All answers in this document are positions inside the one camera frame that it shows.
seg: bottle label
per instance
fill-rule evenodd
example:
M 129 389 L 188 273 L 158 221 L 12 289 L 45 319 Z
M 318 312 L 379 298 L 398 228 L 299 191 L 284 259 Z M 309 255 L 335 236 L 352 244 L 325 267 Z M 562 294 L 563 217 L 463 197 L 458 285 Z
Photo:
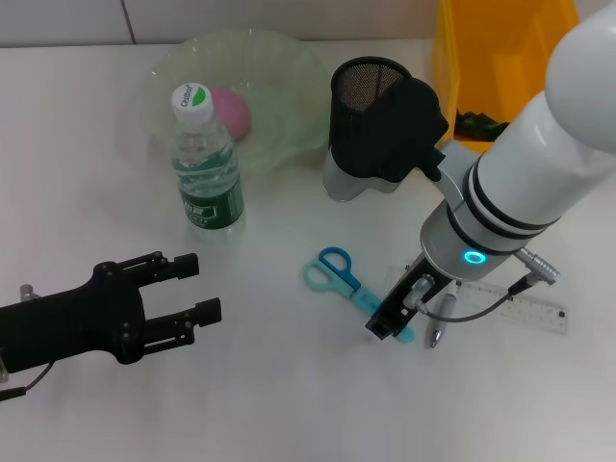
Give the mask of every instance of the bottle label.
M 240 179 L 229 191 L 214 197 L 195 197 L 180 190 L 186 216 L 203 229 L 220 229 L 234 223 L 244 211 Z

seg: wall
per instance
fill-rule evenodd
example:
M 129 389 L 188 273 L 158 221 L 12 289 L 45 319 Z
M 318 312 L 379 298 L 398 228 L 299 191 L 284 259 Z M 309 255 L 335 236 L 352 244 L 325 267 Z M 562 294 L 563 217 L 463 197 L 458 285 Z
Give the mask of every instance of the wall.
M 609 1 L 576 3 L 586 17 Z M 125 2 L 126 11 L 122 0 L 0 0 L 0 46 L 131 43 L 130 26 L 136 43 L 177 42 L 230 26 L 300 39 L 422 38 L 432 35 L 437 0 Z

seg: bottle cap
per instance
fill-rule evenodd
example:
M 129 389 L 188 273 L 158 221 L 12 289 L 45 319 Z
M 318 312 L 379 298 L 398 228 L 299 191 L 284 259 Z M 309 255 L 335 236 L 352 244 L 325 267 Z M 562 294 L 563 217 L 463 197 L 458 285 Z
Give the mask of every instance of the bottle cap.
M 171 107 L 179 123 L 201 125 L 214 115 L 212 94 L 201 84 L 184 84 L 171 95 Z

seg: pink ball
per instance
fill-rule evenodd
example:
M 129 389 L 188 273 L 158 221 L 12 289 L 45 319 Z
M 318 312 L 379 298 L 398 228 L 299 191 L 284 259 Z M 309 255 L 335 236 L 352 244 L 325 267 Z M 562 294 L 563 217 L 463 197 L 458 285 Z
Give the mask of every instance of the pink ball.
M 250 128 L 250 110 L 245 100 L 230 89 L 212 90 L 214 112 L 234 141 L 241 140 Z

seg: scissors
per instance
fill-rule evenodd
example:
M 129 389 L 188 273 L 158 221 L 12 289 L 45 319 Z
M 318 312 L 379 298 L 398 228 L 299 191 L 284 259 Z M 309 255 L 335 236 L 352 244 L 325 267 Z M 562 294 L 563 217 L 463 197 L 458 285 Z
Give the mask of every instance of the scissors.
M 340 255 L 345 260 L 343 269 L 336 268 L 329 260 L 328 255 Z M 304 267 L 303 276 L 306 285 L 317 292 L 338 292 L 344 298 L 350 299 L 353 304 L 368 316 L 372 316 L 381 304 L 381 299 L 362 286 L 361 282 L 350 272 L 352 261 L 346 250 L 339 247 L 324 248 L 319 258 Z M 316 282 L 310 277 L 310 271 L 315 269 L 327 278 L 327 282 Z M 408 344 L 415 340 L 415 332 L 410 327 L 404 327 L 396 336 L 399 342 Z

